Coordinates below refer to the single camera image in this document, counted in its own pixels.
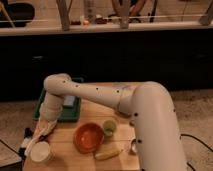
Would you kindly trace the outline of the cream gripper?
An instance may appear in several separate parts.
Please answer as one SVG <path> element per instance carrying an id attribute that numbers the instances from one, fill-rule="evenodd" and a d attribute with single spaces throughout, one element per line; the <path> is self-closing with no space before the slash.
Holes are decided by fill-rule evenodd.
<path id="1" fill-rule="evenodd" d="M 40 117 L 34 132 L 34 138 L 39 139 L 41 136 L 49 135 L 56 127 L 57 121 L 47 121 Z"/>

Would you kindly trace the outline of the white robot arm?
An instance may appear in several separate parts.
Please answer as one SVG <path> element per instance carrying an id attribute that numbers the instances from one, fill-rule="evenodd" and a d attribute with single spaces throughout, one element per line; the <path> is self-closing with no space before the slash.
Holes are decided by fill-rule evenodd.
<path id="1" fill-rule="evenodd" d="M 43 86 L 46 94 L 39 117 L 43 135 L 56 126 L 65 97 L 76 96 L 132 117 L 141 171 L 187 171 L 175 107 L 161 84 L 146 81 L 109 87 L 76 83 L 67 74 L 53 74 L 45 78 Z"/>

